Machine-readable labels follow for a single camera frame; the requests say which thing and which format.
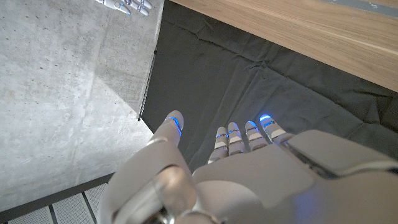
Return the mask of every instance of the white robotic arm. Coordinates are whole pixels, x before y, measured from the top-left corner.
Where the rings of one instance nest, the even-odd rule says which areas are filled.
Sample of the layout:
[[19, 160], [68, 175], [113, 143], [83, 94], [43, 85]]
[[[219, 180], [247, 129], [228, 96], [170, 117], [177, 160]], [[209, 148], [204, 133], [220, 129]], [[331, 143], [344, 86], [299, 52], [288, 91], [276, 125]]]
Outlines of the white robotic arm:
[[130, 9], [127, 6], [131, 6], [133, 9], [141, 12], [145, 16], [149, 15], [147, 9], [152, 9], [152, 3], [148, 0], [121, 0], [121, 2], [117, 2], [116, 0], [95, 0], [99, 3], [104, 4], [106, 7], [111, 9], [119, 10], [127, 15], [131, 15]]
[[99, 224], [396, 223], [398, 162], [320, 131], [285, 132], [269, 115], [217, 130], [207, 165], [190, 173], [171, 112], [112, 177]]

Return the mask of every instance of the black cloth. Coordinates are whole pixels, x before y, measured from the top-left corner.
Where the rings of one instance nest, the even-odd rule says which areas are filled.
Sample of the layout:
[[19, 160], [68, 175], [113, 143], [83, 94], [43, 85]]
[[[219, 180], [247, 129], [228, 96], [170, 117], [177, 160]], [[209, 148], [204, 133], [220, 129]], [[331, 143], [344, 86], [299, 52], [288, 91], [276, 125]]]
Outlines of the black cloth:
[[155, 131], [173, 110], [191, 170], [218, 127], [244, 133], [262, 114], [292, 134], [318, 129], [398, 159], [397, 93], [166, 1], [142, 118]]

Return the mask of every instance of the concrete floor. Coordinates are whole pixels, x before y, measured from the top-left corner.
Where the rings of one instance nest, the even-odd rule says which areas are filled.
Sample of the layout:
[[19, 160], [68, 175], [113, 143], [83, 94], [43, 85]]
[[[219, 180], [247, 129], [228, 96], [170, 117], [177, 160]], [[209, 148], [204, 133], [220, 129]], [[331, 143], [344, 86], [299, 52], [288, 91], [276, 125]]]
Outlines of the concrete floor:
[[163, 2], [147, 17], [90, 0], [2, 2], [0, 211], [110, 174], [144, 147], [152, 133], [136, 112]]

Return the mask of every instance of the wooden tabletop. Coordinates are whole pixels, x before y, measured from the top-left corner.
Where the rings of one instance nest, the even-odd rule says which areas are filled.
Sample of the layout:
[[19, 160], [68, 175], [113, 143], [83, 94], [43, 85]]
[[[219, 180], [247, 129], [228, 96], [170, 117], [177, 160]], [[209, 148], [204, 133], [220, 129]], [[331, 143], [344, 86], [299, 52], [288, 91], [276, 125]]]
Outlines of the wooden tabletop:
[[172, 1], [398, 92], [396, 0]]

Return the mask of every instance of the robot finger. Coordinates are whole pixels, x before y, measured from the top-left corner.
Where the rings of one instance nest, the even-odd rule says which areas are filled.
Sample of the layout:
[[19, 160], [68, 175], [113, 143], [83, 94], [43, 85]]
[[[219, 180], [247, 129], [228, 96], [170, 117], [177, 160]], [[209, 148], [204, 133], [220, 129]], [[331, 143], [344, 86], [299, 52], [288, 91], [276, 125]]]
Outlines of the robot finger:
[[168, 141], [177, 147], [180, 142], [183, 127], [184, 118], [182, 114], [179, 111], [169, 113], [151, 137], [147, 146], [159, 141]]
[[224, 127], [219, 127], [217, 130], [216, 143], [214, 145], [214, 151], [211, 153], [207, 164], [211, 164], [219, 159], [228, 156], [228, 134]]
[[104, 4], [108, 8], [119, 10], [121, 12], [126, 13], [127, 15], [131, 15], [130, 10], [123, 3], [117, 3], [115, 0], [96, 0], [96, 1]]
[[268, 114], [260, 117], [260, 123], [270, 141], [286, 133]]
[[116, 3], [114, 3], [114, 6], [115, 6], [116, 10], [122, 11], [129, 16], [131, 15], [129, 8], [127, 8], [123, 3], [116, 2]]
[[152, 9], [152, 3], [150, 3], [150, 1], [148, 0], [136, 0], [137, 2], [139, 2], [139, 4], [145, 6], [148, 9]]
[[148, 10], [145, 8], [145, 6], [141, 6], [139, 3], [135, 2], [134, 0], [123, 0], [127, 5], [131, 6], [133, 9], [136, 9], [137, 11], [141, 12], [145, 16], [149, 15]]
[[228, 136], [229, 136], [229, 155], [230, 156], [246, 152], [246, 148], [244, 147], [241, 132], [236, 123], [231, 122], [228, 125]]
[[267, 141], [262, 137], [253, 121], [248, 121], [244, 128], [248, 136], [251, 151], [267, 146]]

